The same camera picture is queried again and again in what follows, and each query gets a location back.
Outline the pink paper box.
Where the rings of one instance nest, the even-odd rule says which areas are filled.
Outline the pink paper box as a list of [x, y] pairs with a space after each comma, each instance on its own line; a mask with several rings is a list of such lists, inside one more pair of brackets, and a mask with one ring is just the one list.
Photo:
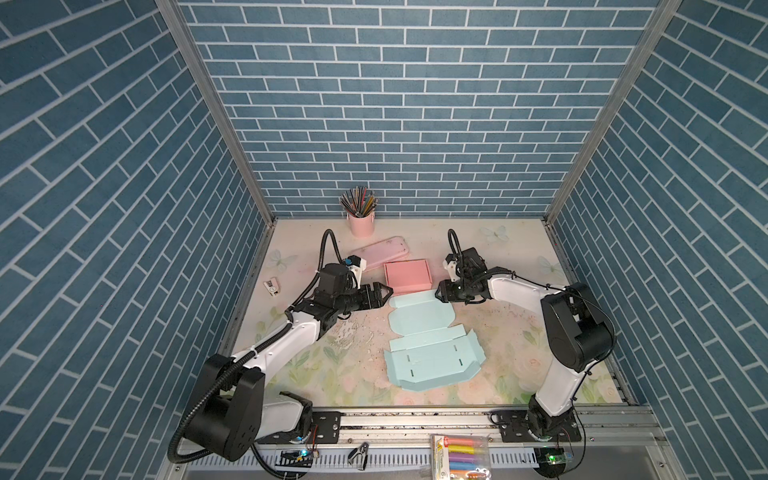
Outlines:
[[395, 295], [427, 291], [433, 280], [425, 259], [389, 262], [384, 265], [386, 284]]

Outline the light blue paper box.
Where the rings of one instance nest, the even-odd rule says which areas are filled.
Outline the light blue paper box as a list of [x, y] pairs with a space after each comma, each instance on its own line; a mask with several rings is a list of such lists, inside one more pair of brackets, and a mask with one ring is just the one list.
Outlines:
[[454, 307], [431, 291], [399, 295], [388, 316], [397, 337], [384, 352], [390, 383], [424, 392], [471, 380], [486, 355], [476, 333], [457, 324]]

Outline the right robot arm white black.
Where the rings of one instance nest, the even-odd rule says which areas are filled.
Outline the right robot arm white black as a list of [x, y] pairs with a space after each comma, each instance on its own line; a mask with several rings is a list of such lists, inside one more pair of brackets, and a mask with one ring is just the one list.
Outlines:
[[526, 414], [530, 434], [547, 440], [575, 420], [576, 394], [591, 370], [615, 346], [615, 329], [599, 307], [589, 286], [556, 287], [526, 279], [503, 268], [489, 268], [474, 248], [453, 246], [445, 257], [449, 278], [439, 283], [435, 297], [443, 303], [478, 304], [502, 301], [542, 317], [554, 360]]

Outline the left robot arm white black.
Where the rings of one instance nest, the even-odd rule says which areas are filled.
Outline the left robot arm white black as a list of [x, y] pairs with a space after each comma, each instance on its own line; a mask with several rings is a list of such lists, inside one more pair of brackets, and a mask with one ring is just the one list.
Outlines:
[[209, 357], [171, 436], [168, 460], [185, 464], [216, 454], [235, 461], [268, 436], [303, 438], [310, 429], [311, 401], [288, 392], [268, 401], [265, 388], [340, 318], [386, 305], [393, 288], [363, 283], [363, 271], [347, 260], [321, 267], [286, 309], [282, 328], [234, 355]]

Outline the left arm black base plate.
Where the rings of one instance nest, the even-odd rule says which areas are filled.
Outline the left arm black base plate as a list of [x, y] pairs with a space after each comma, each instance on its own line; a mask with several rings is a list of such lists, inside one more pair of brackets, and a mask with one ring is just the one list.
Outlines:
[[341, 418], [340, 411], [313, 412], [310, 417], [302, 418], [293, 431], [273, 434], [269, 440], [274, 444], [337, 444]]

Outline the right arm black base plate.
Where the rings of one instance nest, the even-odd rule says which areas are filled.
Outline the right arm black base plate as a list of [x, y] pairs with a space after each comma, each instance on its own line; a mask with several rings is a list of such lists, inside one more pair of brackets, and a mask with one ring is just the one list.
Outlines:
[[574, 408], [555, 417], [538, 408], [494, 410], [488, 414], [488, 419], [499, 430], [504, 443], [582, 440], [582, 429]]

